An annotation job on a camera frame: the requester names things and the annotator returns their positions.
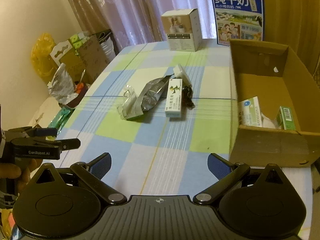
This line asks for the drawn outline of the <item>white green medicine box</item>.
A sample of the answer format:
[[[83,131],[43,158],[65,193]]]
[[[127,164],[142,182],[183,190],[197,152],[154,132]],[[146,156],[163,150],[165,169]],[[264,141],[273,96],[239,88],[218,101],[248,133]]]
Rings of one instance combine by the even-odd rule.
[[[262,116],[258,97],[246,99],[238,103],[239,123],[245,126],[262,127]]]

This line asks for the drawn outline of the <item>clear plastic bag with hooks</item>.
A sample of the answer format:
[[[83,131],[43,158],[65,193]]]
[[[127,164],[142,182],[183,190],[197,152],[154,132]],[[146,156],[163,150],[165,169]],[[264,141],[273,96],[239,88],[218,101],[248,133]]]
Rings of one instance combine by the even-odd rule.
[[[122,103],[117,106],[120,118],[123,120],[133,120],[143,115],[141,103],[135,90],[130,85],[125,85],[121,91]]]

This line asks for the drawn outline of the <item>long white ointment box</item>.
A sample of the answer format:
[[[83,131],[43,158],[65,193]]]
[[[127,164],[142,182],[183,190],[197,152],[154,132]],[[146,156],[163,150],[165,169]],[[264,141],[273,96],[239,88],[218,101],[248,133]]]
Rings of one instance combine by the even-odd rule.
[[[165,115],[168,118],[181,117],[182,79],[170,79],[168,83]]]

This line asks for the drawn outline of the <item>silver foil bag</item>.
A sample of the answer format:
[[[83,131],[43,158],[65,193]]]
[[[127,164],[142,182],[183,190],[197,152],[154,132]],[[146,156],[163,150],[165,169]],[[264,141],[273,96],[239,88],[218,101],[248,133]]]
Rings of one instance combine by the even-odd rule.
[[[156,106],[163,92],[168,87],[170,78],[170,75],[156,78],[145,85],[138,97],[138,105],[143,112],[149,111]]]

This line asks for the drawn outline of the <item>green tissue pack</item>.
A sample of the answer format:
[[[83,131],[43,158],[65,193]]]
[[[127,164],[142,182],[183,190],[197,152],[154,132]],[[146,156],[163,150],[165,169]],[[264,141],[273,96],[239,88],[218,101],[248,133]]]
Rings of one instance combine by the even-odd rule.
[[[48,125],[48,128],[55,128],[57,130],[57,134],[61,132],[69,118],[71,117],[74,109],[68,107],[62,107],[53,120]]]

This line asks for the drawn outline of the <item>crumpled silver bag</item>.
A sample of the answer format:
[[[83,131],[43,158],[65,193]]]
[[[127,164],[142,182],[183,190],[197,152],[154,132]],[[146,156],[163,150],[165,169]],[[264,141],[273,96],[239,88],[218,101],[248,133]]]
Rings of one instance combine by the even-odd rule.
[[[55,72],[53,79],[48,82],[48,92],[58,103],[68,104],[77,97],[75,84],[66,70],[66,65],[61,63]]]

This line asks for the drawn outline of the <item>yellow plastic bag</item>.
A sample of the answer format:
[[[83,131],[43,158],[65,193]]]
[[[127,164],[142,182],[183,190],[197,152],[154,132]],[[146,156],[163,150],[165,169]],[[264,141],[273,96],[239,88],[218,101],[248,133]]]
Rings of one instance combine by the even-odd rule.
[[[57,70],[57,65],[50,55],[55,46],[56,43],[54,42],[52,35],[49,33],[42,33],[31,50],[31,64],[33,65],[36,74],[45,83],[52,80]]]

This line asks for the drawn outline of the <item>small green box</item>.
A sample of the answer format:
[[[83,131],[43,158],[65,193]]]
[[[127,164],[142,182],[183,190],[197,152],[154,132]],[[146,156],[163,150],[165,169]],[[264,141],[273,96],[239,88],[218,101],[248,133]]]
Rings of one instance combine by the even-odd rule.
[[[276,116],[278,127],[283,130],[295,131],[296,126],[290,107],[280,106]]]

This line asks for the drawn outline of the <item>brown cardboard carton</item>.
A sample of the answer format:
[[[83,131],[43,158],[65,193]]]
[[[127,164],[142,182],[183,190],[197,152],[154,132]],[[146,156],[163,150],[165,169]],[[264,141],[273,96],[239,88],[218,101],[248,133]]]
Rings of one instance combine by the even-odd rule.
[[[57,66],[66,65],[74,83],[84,81],[90,85],[111,62],[97,36],[87,36],[86,33],[77,33],[58,43],[50,56]]]

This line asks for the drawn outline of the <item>brown cardboard box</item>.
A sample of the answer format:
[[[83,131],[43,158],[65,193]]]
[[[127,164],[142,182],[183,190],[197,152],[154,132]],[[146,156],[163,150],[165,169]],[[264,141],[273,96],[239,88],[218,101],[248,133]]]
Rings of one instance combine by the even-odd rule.
[[[308,167],[319,158],[319,87],[293,49],[287,45],[231,40],[230,161],[251,166],[275,163]],[[240,103],[257,98],[259,113],[270,121],[288,107],[293,130],[247,126]]]

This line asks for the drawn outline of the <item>white product box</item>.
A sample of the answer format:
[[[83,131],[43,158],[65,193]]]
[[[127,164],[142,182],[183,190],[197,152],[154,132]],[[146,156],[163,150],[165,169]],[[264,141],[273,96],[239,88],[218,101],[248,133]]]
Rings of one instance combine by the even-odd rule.
[[[161,16],[169,49],[196,52],[202,43],[198,9],[166,11]]]

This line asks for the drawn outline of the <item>pink curtain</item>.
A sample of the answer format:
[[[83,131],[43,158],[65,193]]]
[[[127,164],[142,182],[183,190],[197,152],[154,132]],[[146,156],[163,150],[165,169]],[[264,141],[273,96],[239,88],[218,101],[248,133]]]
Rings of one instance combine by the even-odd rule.
[[[198,9],[203,38],[216,38],[212,0],[68,0],[84,31],[111,29],[119,49],[166,39],[161,15]]]

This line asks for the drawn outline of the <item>blue milk carton box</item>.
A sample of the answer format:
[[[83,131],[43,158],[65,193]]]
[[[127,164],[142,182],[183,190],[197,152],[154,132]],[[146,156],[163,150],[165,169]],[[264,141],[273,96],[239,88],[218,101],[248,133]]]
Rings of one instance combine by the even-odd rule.
[[[212,0],[217,44],[264,39],[264,0]]]

